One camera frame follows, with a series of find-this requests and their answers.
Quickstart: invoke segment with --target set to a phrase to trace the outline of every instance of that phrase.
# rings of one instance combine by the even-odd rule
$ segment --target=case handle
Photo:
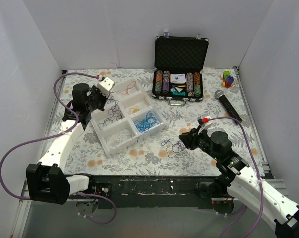
[[[167,97],[167,99],[168,99],[168,105],[170,105],[170,106],[181,106],[181,107],[183,107],[183,106],[186,105],[186,103],[188,101],[188,98],[184,98],[183,102],[181,102],[181,103],[176,103],[176,102],[171,103],[170,101],[171,101],[172,98]]]

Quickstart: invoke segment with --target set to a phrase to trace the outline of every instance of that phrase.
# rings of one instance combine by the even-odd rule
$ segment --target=poker chip case
[[[200,102],[203,100],[203,83],[202,74],[200,73],[203,69],[207,49],[209,45],[209,39],[201,38],[200,35],[194,37],[170,37],[168,33],[164,36],[157,36],[155,41],[155,73],[153,79],[152,98],[159,100],[168,100],[170,105],[183,106],[187,101]],[[188,80],[185,84],[185,95],[174,95],[171,92],[173,86],[170,81],[168,85],[163,81],[165,76],[172,74],[185,74],[187,78],[188,73],[194,75],[194,83],[198,83],[197,77],[200,76],[200,88],[196,85],[195,90],[200,91],[199,93],[191,95],[188,93],[188,86],[192,88],[191,83]],[[159,82],[162,84],[162,89],[159,92],[156,88],[156,77],[157,88],[160,88]],[[181,100],[182,103],[171,103],[171,100]]]

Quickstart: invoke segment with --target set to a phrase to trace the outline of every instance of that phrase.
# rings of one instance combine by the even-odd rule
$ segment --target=stack of poker chips
[[[161,94],[161,87],[163,84],[163,72],[158,70],[156,73],[155,93]]]
[[[163,78],[163,93],[169,93],[169,80],[170,80],[170,73],[169,71],[164,71],[164,78]]]
[[[201,80],[200,80],[200,73],[194,73],[193,75],[193,85],[194,85],[194,96],[200,97],[201,96]]]
[[[193,75],[192,73],[187,73],[187,94],[189,97],[193,95]]]

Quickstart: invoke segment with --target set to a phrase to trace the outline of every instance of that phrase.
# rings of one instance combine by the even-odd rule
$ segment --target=robotic arm
[[[90,88],[88,84],[80,83],[73,87],[73,100],[67,106],[72,105],[72,110],[79,116],[79,123],[69,133],[63,133],[76,121],[74,114],[66,109],[60,128],[60,133],[63,135],[53,141],[37,164],[28,165],[26,177],[31,200],[64,204],[70,195],[88,189],[88,176],[67,177],[63,171],[77,139],[91,120],[91,112],[96,109],[104,110],[113,86],[112,80],[103,77],[97,86]]]
[[[232,143],[225,132],[207,134],[210,125],[207,119],[198,119],[200,126],[190,132],[179,135],[187,149],[200,148],[217,160],[217,168],[222,173],[215,182],[199,184],[201,196],[228,194],[243,202],[257,214],[260,209],[261,182],[264,190],[264,209],[262,218],[275,230],[278,238],[299,238],[299,205],[287,199],[270,184],[258,181],[254,169],[248,162],[232,150]]]

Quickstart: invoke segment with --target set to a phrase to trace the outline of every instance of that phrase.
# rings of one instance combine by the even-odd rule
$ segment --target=microphone head
[[[222,90],[217,90],[214,96],[219,99],[221,96],[224,96],[224,92]]]

